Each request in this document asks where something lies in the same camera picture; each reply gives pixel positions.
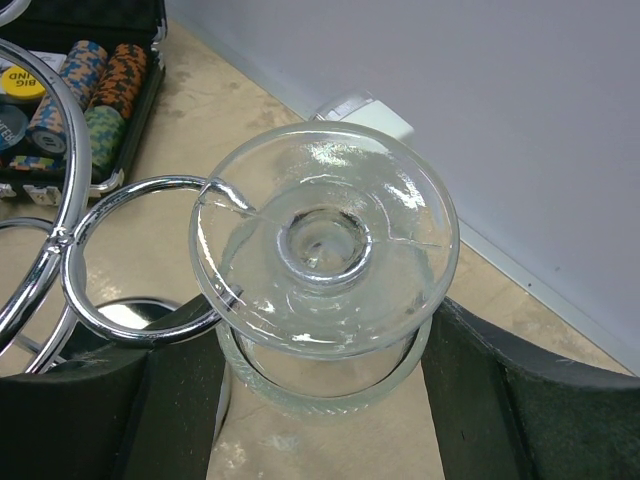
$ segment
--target yellow button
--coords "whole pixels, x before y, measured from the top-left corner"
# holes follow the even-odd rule
[[[2,74],[2,88],[8,95],[21,100],[35,100],[44,95],[44,87],[23,68],[13,66]]]

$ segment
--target gray wall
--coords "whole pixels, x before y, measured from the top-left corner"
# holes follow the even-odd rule
[[[169,3],[302,115],[394,108],[469,243],[640,372],[640,2]]]

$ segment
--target concrete floor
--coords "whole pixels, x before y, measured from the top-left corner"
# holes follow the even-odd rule
[[[208,176],[244,141],[300,120],[179,25],[172,24],[170,31],[164,46],[166,84],[143,140],[134,179],[174,173]],[[96,304],[134,295],[185,302],[198,293],[187,250],[195,195],[169,192],[144,197],[97,230],[86,253],[88,290]],[[53,214],[44,207],[0,202],[0,219]],[[42,238],[41,233],[27,230],[3,233],[0,298],[11,295]],[[548,350],[624,371],[465,246],[449,295]],[[26,333],[44,340],[62,306],[56,286]],[[0,359],[0,375],[20,371],[27,360],[27,354],[12,347]],[[209,478],[443,478],[422,373],[415,371],[389,398],[366,412],[331,425],[285,417],[235,382]]]

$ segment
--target black case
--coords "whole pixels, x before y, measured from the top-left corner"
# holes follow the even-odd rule
[[[28,50],[66,54],[78,40],[96,42],[109,54],[120,43],[135,43],[148,49],[150,64],[146,81],[127,123],[114,169],[104,178],[92,179],[90,199],[113,192],[128,177],[140,137],[164,80],[164,61],[157,46],[166,34],[163,0],[32,0],[17,20],[0,28],[0,38]],[[31,198],[40,205],[58,205],[63,185],[64,171],[24,172],[0,168],[0,198],[3,200]]]

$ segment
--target poker chip case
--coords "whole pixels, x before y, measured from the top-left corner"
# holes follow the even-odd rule
[[[91,83],[90,92],[79,89],[76,95],[91,133],[94,168],[90,198],[101,198],[117,190],[129,175],[164,80],[165,65],[158,47],[166,34],[163,0],[32,0],[22,16],[0,28],[0,38],[41,58],[66,56],[64,63],[58,59],[56,67],[43,60],[54,69],[59,67],[58,74],[72,91],[73,82]],[[74,56],[78,48],[82,51]],[[125,63],[127,58],[134,58],[138,64],[127,66],[122,58]],[[92,71],[85,71],[87,66]],[[126,83],[129,76],[137,76],[134,92],[118,83]],[[51,103],[46,95],[23,101],[3,95],[4,90],[0,93],[0,127],[3,122],[16,123],[16,119],[22,118],[8,116],[16,107],[29,118],[28,128],[21,132],[24,138],[17,144],[15,140],[7,143],[0,151],[0,199],[31,199],[37,204],[55,206],[61,198],[65,175],[64,132],[58,132],[58,140],[55,135],[51,138],[60,125],[59,118],[49,118],[52,114],[56,116],[56,108],[53,104],[44,105],[47,101]],[[2,116],[5,111],[6,122]],[[44,130],[53,125],[53,133],[39,133],[38,122],[45,125]],[[14,139],[13,135],[5,136]],[[110,142],[108,148],[101,148],[105,142]],[[56,148],[43,150],[53,144]],[[109,161],[100,163],[105,156]]]

